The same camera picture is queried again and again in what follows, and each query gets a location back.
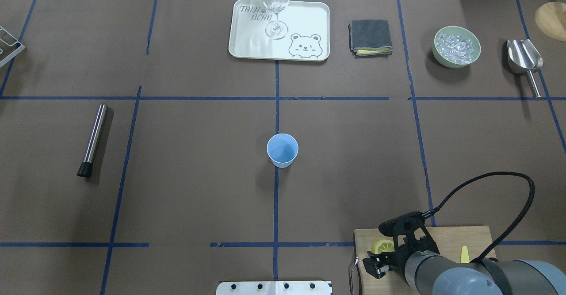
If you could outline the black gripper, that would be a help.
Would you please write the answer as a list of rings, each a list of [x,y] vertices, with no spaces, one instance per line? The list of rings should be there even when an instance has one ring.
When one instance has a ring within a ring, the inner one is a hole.
[[[416,287],[419,265],[429,257],[437,256],[439,248],[433,238],[403,238],[402,242],[394,238],[394,252],[367,252],[368,257],[362,260],[366,273],[381,279],[390,270],[385,263],[394,263],[390,265],[392,270],[398,272],[409,286]]]

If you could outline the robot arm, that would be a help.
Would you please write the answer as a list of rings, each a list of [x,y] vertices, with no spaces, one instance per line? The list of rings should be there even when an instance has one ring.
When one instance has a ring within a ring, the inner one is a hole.
[[[376,279],[399,273],[421,295],[563,295],[566,277],[545,261],[494,261],[489,258],[457,263],[440,255],[425,238],[373,253],[362,261]]]

